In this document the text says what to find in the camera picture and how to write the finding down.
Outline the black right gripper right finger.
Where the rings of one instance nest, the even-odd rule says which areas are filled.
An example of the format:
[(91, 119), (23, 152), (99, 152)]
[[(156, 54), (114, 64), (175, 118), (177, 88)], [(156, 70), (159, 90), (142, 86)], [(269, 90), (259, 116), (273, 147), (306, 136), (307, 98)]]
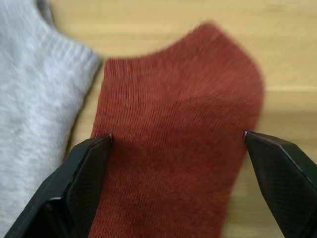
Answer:
[(258, 132), (243, 138), (265, 199), (286, 238), (317, 236), (317, 166), (296, 144)]

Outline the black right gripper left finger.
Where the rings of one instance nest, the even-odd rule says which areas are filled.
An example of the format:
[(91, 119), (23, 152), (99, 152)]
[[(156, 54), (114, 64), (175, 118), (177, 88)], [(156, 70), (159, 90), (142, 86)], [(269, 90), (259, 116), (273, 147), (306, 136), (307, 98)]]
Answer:
[(112, 136), (89, 138), (39, 186), (7, 238), (86, 238), (99, 205)]

